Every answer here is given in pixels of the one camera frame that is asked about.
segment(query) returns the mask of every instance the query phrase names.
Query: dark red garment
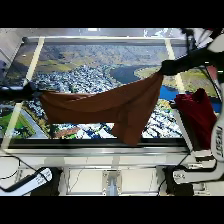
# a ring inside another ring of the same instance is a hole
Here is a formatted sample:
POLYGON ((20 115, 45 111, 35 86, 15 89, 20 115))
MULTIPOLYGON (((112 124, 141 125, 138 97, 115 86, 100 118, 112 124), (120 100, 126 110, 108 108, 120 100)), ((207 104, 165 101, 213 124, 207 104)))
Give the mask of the dark red garment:
POLYGON ((150 77, 99 94, 44 91, 40 96, 50 124, 115 123, 114 136, 136 145, 157 103, 163 75, 150 77))
POLYGON ((212 129, 217 118, 205 90, 200 88, 193 94, 178 94, 174 100, 178 110, 190 122, 199 146, 210 149, 212 129))

